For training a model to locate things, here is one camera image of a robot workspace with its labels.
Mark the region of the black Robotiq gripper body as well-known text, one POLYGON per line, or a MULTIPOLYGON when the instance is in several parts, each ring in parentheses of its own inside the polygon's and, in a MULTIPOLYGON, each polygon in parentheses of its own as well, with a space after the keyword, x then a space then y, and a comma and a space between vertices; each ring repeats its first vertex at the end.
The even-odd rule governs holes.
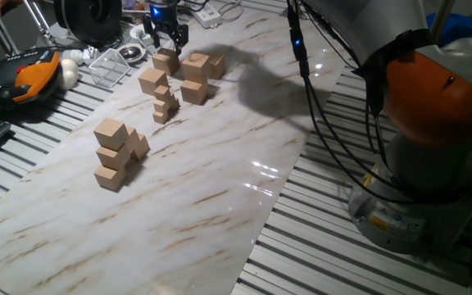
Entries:
POLYGON ((150 2, 150 19, 154 29, 168 35, 178 30, 176 2, 150 2))

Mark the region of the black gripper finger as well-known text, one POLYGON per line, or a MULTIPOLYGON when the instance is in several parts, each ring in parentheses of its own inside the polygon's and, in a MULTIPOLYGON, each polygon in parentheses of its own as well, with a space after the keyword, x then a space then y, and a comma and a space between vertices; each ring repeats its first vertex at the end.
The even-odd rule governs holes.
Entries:
POLYGON ((182 48, 188 43, 188 25, 177 24, 172 34, 172 40, 175 45, 175 52, 179 56, 182 48))
POLYGON ((144 28, 145 34, 148 34, 151 36, 151 39, 153 41, 152 44, 155 47, 155 49, 158 49, 161 46, 160 36, 157 33, 156 29, 153 27, 152 23, 144 23, 143 28, 144 28))

